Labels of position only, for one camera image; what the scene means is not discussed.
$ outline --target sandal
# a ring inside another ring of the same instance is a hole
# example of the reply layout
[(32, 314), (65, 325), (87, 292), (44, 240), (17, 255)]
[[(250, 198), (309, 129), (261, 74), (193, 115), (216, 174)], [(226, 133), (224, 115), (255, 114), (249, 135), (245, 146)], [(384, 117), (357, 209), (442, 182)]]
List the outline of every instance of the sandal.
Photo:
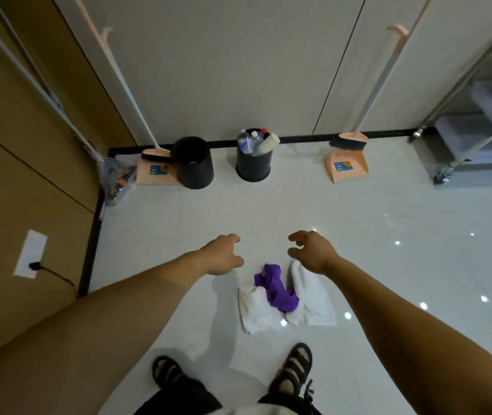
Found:
[[(156, 376), (156, 368), (158, 368), (159, 363), (162, 361), (164, 361), (164, 365)], [(167, 355), (159, 356), (152, 363), (152, 376), (160, 389), (174, 384), (184, 375), (181, 366), (177, 364), (173, 358), (168, 357)]]
[[(303, 349), (307, 357), (309, 358), (309, 361), (306, 360), (306, 358), (300, 353), (300, 349)], [(296, 362), (292, 361), (292, 359), (296, 359), (303, 371), (298, 367), (298, 364)], [(302, 386), (305, 384), (307, 377), (310, 374), (311, 371), (311, 366), (313, 364), (313, 356), (311, 354), (311, 349), (304, 343), (300, 342), (299, 344), (294, 345), (294, 348), (289, 352), (285, 363), (283, 365), (283, 368), (277, 373), (277, 376), (273, 379), (269, 386), (269, 392), (270, 393), (280, 393), (279, 392), (279, 387), (280, 385), (285, 381), (285, 380), (290, 380), (292, 383), (292, 386), (294, 387), (294, 394), (296, 396), (300, 395), (300, 390), (302, 389)]]

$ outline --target pile of cloth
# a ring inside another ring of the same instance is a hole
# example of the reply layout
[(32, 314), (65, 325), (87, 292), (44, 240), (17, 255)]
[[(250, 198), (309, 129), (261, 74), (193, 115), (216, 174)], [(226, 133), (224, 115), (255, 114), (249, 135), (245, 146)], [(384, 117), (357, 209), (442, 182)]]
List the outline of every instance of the pile of cloth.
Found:
[(238, 289), (242, 326), (250, 335), (288, 323), (336, 326), (336, 314), (319, 275), (294, 260), (290, 267), (294, 290), (288, 291), (278, 265), (267, 264), (254, 275), (255, 287)]

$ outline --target person's left arm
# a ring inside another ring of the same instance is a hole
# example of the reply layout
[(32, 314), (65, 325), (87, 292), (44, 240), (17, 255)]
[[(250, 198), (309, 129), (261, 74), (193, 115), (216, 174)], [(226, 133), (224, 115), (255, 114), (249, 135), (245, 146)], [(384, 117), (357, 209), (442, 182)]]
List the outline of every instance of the person's left arm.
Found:
[(237, 235), (106, 286), (0, 348), (0, 414), (96, 414), (201, 276), (241, 267)]

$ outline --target person's left hand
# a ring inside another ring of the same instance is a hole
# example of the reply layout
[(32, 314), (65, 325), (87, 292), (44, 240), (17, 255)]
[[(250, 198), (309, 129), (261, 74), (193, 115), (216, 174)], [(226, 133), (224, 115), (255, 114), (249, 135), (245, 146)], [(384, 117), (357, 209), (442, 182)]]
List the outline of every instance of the person's left hand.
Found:
[(235, 234), (221, 235), (202, 247), (199, 252), (206, 262), (206, 273), (224, 275), (244, 265), (242, 257), (234, 254), (234, 244), (239, 241)]

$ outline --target purple cloth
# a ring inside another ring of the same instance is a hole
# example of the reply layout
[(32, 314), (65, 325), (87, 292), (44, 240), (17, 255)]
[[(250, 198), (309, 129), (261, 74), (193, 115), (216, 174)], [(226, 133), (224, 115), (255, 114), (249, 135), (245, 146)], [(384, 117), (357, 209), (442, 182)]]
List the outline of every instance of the purple cloth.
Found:
[(280, 266), (267, 263), (261, 274), (254, 275), (254, 285), (262, 286), (267, 293), (267, 301), (281, 312), (292, 312), (298, 307), (298, 296), (295, 292), (288, 292), (280, 279)]

